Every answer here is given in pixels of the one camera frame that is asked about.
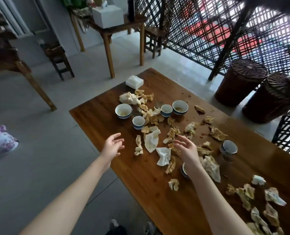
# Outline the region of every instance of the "white box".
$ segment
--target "white box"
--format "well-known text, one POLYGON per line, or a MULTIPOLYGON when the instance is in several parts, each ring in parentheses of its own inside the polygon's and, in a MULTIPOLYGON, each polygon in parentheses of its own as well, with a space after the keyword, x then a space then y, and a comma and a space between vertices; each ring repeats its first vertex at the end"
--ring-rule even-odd
POLYGON ((115 5, 92 8, 92 14, 94 22, 103 29, 124 24, 123 11, 115 5))

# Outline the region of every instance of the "sneaker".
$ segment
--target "sneaker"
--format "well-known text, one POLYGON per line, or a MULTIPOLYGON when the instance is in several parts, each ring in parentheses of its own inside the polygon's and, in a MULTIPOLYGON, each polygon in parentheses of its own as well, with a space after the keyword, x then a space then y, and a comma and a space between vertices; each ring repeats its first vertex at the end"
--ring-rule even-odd
POLYGON ((112 230, 112 229, 114 229, 115 227, 118 227, 118 226, 119 226, 119 224, 118 224, 118 222, 115 219, 110 220, 109 230, 112 230))
POLYGON ((155 229, 151 222, 147 222, 144 227, 144 235, 154 235, 155 229))

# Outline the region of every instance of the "wooden stool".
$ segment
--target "wooden stool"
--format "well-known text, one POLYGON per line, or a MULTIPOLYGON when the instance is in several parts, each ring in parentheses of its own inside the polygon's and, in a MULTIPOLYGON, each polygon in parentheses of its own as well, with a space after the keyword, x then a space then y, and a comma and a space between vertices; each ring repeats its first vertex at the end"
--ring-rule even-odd
POLYGON ((145 35, 144 35, 144 52, 148 49, 152 52, 152 58, 155 58, 156 52, 159 52, 159 56, 161 55, 162 50, 162 40, 165 36, 163 30, 153 26, 145 27, 145 35))
POLYGON ((50 59, 51 63, 53 64, 53 67, 57 71, 62 81, 64 81, 62 73, 65 72, 70 72, 71 76, 75 77, 72 68, 69 64, 69 61, 67 59, 67 56, 65 55, 65 50, 60 44, 55 44, 52 46, 45 44, 42 45, 42 48, 45 52, 45 55, 50 59), (64 63, 66 67, 63 69, 59 69, 57 66, 58 63, 64 63))

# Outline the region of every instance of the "gray floor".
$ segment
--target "gray floor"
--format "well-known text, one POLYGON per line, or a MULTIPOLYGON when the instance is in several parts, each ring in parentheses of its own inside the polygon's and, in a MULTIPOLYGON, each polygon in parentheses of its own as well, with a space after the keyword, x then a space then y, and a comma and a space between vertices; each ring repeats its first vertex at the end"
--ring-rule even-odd
MULTIPOLYGON (((98 151, 69 114, 79 104, 118 85, 130 75, 152 67, 211 102, 228 115, 271 140, 279 119, 257 125, 242 117, 245 99, 227 108, 213 99, 222 76, 208 82, 210 70, 164 49, 160 57, 145 53, 139 66, 139 34, 114 39, 111 44, 115 79, 110 79, 104 46, 69 58, 76 78, 61 82, 50 63, 33 68, 33 75, 57 106, 49 107, 20 75, 0 74, 0 124, 20 140, 12 153, 0 156, 0 234, 17 234, 51 200, 71 184, 98 156, 98 151)), ((84 209, 73 234, 105 234, 116 218, 130 234, 141 234, 148 220, 112 170, 108 170, 84 209)))

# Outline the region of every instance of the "wooden table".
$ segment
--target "wooden table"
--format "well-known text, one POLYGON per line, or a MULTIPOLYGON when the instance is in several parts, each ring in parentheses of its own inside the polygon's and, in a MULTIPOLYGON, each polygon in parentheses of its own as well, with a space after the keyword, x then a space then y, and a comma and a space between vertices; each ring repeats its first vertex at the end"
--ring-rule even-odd
POLYGON ((110 51, 110 44, 111 44, 111 36, 114 33, 123 31, 123 30, 128 30, 128 33, 131 33, 131 28, 140 28, 140 65, 144 65, 144 23, 147 20, 147 17, 142 16, 142 15, 135 15, 135 21, 131 22, 127 18, 126 15, 124 15, 124 24, 119 25, 119 26, 114 26, 110 28, 103 29, 99 27, 95 22, 92 16, 89 17, 81 17, 79 15, 74 14, 72 11, 70 11, 71 15, 71 20, 72 24, 76 33, 76 36, 79 41, 79 45, 81 48, 81 52, 85 51, 84 44, 81 39, 80 32, 78 30, 78 26, 76 23, 76 19, 80 19, 83 21, 85 24, 88 26, 92 27, 94 30, 98 31, 103 38, 104 41, 104 46, 105 46, 105 51, 106 51, 106 56, 107 56, 107 61, 108 61, 108 66, 109 66, 109 71, 110 71, 110 76, 111 78, 115 78, 115 72, 113 70, 113 63, 112 63, 112 57, 111 57, 111 51, 110 51))
MULTIPOLYGON (((187 124, 192 121, 201 122, 204 117, 197 114, 194 105, 204 108, 205 116, 214 117, 214 125, 228 134, 227 139, 234 141, 238 146, 234 162, 225 173, 228 178, 222 176, 221 183, 216 183, 218 189, 241 218, 249 222, 250 212, 242 207, 237 195, 225 194, 226 186, 230 183, 235 187, 242 187, 251 182, 254 174, 264 177, 267 185, 276 187, 280 197, 287 202, 285 207, 271 204, 279 213, 280 224, 285 234, 290 234, 290 155, 244 126, 239 120, 229 117, 154 69, 148 69, 138 76, 144 79, 144 85, 140 89, 145 90, 145 94, 153 92, 155 99, 160 100, 163 97, 166 104, 172 104, 174 100, 188 102, 189 110, 186 115, 173 115, 176 119, 175 125, 179 126, 182 132, 187 124)), ((144 154, 134 155, 135 138, 138 134, 143 138, 143 134, 133 128, 131 117, 121 120, 115 114, 119 95, 127 91, 132 92, 132 89, 122 83, 70 110, 70 114, 99 151, 111 134, 122 134, 125 149, 121 156, 112 161, 111 168, 164 235, 211 234, 193 184, 184 178, 179 170, 182 165, 181 159, 176 158, 176 169, 171 175, 167 175, 166 166, 156 165, 159 160, 157 152, 149 154, 143 139, 144 154), (179 180, 179 191, 170 190, 168 181, 171 178, 179 180)), ((147 105, 153 108, 154 102, 147 105)), ((158 147, 165 147, 162 141, 167 137, 170 126, 165 120, 158 127, 161 130, 158 147)), ((220 143, 210 136, 200 138, 202 132, 209 133, 207 125, 198 126, 196 132, 193 141, 196 144, 210 141, 214 149, 213 157, 218 157, 220 143)), ((266 204, 264 191, 260 186, 254 187, 255 200, 251 204, 262 214, 266 204)))

